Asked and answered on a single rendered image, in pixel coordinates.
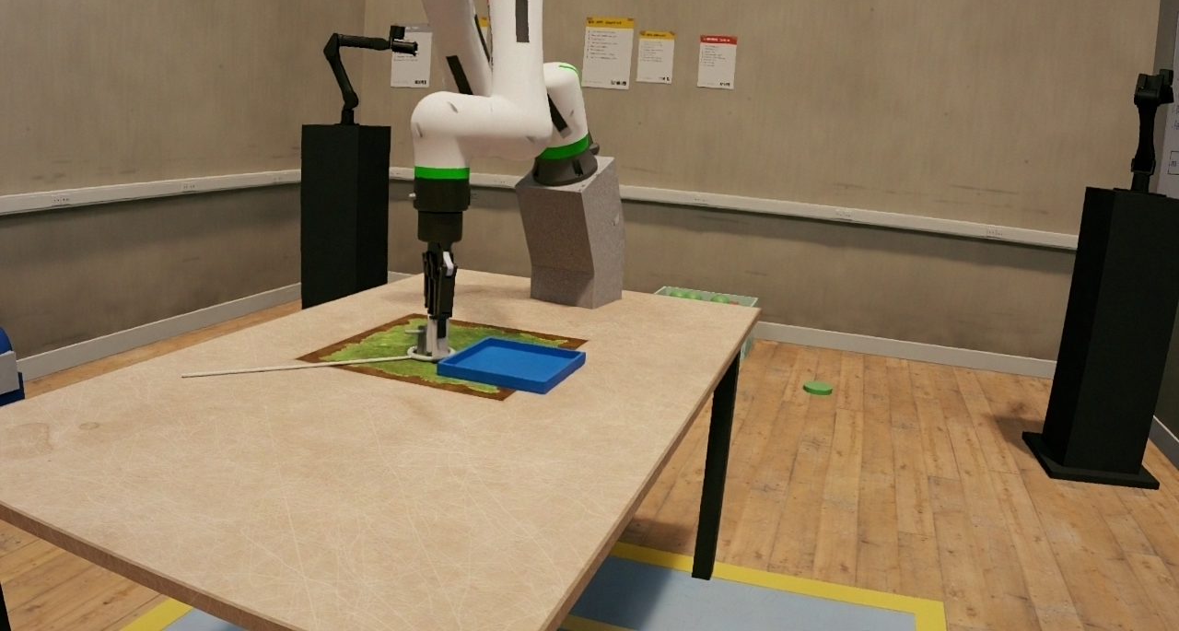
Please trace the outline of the white ring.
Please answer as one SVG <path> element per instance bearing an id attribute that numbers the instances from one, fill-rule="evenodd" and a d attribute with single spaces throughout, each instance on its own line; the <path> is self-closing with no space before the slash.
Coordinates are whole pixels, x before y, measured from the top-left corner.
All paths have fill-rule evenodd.
<path id="1" fill-rule="evenodd" d="M 419 356 L 419 355 L 414 354 L 414 351 L 416 351 L 416 349 L 417 349 L 417 346 L 414 346 L 414 348 L 410 348 L 407 351 L 407 355 L 410 356 L 411 359 L 415 359 L 415 361 L 424 361 L 424 362 L 439 362 L 439 361 L 443 361 L 443 359 L 447 359 L 448 356 L 452 356 L 453 354 L 455 354 L 455 351 L 453 350 L 453 348 L 448 348 L 448 353 L 449 353 L 448 356 L 437 356 L 437 357 L 433 357 L 433 356 Z"/>

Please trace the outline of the blue tray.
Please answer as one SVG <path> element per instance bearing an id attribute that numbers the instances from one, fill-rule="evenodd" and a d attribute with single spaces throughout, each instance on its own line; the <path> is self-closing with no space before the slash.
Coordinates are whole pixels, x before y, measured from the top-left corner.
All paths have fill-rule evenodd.
<path id="1" fill-rule="evenodd" d="M 488 336 L 439 361 L 437 375 L 546 395 L 585 363 L 586 351 Z"/>

